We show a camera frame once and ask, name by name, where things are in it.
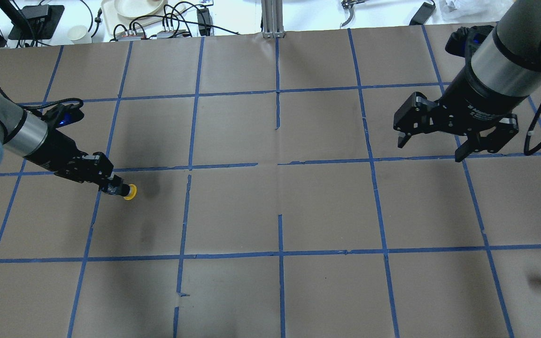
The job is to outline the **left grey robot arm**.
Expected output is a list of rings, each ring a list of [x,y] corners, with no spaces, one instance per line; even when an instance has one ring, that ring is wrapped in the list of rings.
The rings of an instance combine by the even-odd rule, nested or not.
[[[37,114],[36,107],[22,107],[0,94],[0,163],[7,149],[64,179],[97,184],[104,194],[127,200],[135,197],[137,187],[114,175],[114,166],[104,153],[83,152],[60,131],[84,117],[82,105],[72,99]]]

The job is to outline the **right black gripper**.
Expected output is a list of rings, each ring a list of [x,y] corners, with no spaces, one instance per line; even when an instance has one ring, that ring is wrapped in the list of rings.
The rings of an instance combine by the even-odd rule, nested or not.
[[[461,70],[436,101],[413,92],[394,114],[397,147],[404,148],[414,135],[436,131],[466,137],[457,148],[455,162],[470,154],[502,150],[519,133],[512,110],[520,98],[498,94],[484,86],[470,70]]]

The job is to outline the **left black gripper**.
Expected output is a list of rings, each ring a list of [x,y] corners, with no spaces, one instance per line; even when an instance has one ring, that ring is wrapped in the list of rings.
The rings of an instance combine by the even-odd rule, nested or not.
[[[32,152],[31,162],[64,179],[97,184],[104,194],[123,191],[123,179],[112,175],[113,165],[103,152],[83,152],[57,129],[48,131],[45,141]]]

